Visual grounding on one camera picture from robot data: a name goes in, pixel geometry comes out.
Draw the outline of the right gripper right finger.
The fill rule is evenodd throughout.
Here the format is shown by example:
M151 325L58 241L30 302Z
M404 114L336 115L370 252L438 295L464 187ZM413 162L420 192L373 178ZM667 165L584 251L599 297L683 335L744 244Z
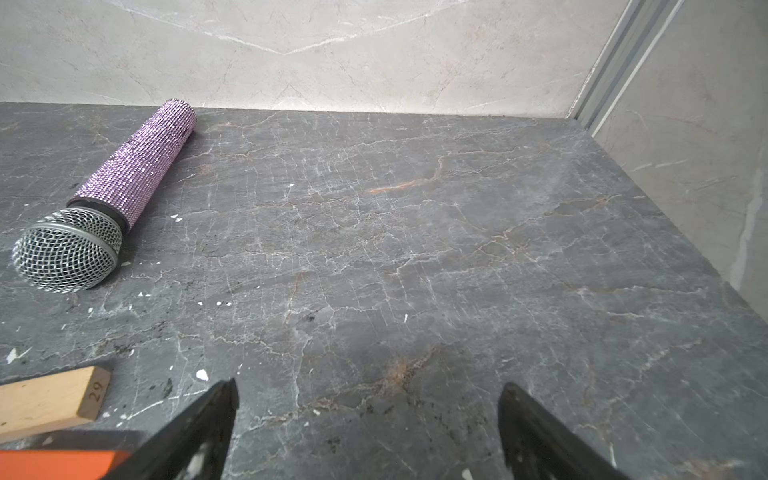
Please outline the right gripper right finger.
M514 382L504 385L497 423L515 479L625 479L591 446Z

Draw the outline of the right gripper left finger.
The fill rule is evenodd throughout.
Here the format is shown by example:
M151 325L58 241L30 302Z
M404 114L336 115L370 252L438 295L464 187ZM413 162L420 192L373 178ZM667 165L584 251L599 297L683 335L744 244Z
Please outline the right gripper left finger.
M236 380L217 382L105 477L221 478L238 408Z

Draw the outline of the natural wood block 29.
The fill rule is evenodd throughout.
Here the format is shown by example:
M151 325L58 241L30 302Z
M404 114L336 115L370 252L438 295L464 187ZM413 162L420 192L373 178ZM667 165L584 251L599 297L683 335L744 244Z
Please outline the natural wood block 29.
M97 419L112 373L91 366L1 387L1 441L67 429Z

